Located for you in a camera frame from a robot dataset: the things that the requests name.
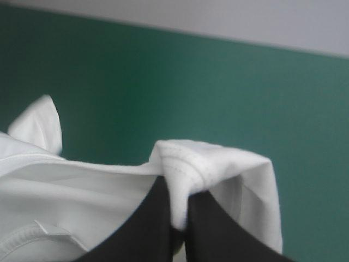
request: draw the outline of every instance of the teal wall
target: teal wall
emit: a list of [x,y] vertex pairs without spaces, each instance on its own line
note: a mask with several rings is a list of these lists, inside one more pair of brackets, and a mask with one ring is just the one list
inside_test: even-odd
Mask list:
[[0,5],[0,130],[42,94],[65,158],[136,165],[171,138],[269,157],[284,253],[349,258],[349,60]]

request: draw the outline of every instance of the seam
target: seam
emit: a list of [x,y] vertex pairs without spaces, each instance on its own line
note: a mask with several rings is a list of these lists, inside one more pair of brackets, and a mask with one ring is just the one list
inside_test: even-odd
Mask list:
[[198,184],[197,184],[197,182],[194,180],[194,178],[193,178],[192,176],[188,175],[188,174],[187,174],[185,171],[183,171],[182,169],[177,168],[177,167],[175,167],[175,166],[167,165],[167,164],[163,164],[163,166],[168,167],[168,168],[171,168],[171,169],[173,169],[173,170],[175,170],[175,171],[179,171],[179,172],[181,172],[182,174],[185,174],[188,178],[190,178],[192,184],[194,184],[194,186],[198,188]]
[[3,245],[5,242],[9,241],[9,239],[12,238],[14,235],[20,234],[22,232],[25,232],[25,231],[27,231],[29,229],[34,229],[34,228],[38,229],[38,226],[37,225],[31,225],[31,226],[27,226],[27,227],[24,227],[24,228],[17,229],[16,231],[12,232],[10,235],[6,236],[6,238],[1,239],[0,246]]
[[[199,157],[195,153],[193,153],[193,152],[191,152],[189,150],[183,150],[182,148],[175,148],[175,147],[168,147],[168,146],[162,146],[161,148],[167,149],[167,150],[170,150],[170,151],[184,152],[184,157],[183,158],[178,157],[178,156],[171,156],[171,155],[167,156],[167,155],[164,155],[164,154],[161,154],[161,153],[160,153],[160,155],[161,155],[162,158],[166,158],[166,157],[167,158],[174,158],[174,159],[180,159],[180,160],[186,162],[187,164],[191,165],[197,171],[197,173],[199,174],[199,177],[201,178],[201,180],[203,182],[203,187],[204,188],[207,187],[207,184],[210,184],[210,181],[206,181],[205,177],[201,174],[200,170],[198,170],[198,168],[195,165],[193,165],[191,162],[189,162],[187,159],[185,159],[186,157],[192,158],[192,159],[193,158],[198,159]],[[206,165],[205,165],[204,169],[208,173],[208,177],[210,178],[212,174],[208,171],[208,167]]]
[[30,244],[30,243],[32,243],[32,242],[34,242],[34,241],[39,241],[39,240],[41,240],[41,239],[48,239],[48,237],[47,237],[47,236],[40,236],[40,237],[36,237],[36,238],[33,238],[33,239],[29,239],[29,240],[27,240],[27,241],[21,243],[20,245],[17,245],[17,246],[15,246],[15,247],[13,247],[12,249],[9,249],[9,250],[7,251],[7,253],[6,253],[4,256],[2,256],[2,257],[0,258],[0,261],[2,261],[4,258],[6,258],[8,255],[12,254],[14,251],[16,251],[17,249],[19,249],[20,247],[22,247],[22,246],[24,246],[24,245],[27,245],[27,244]]

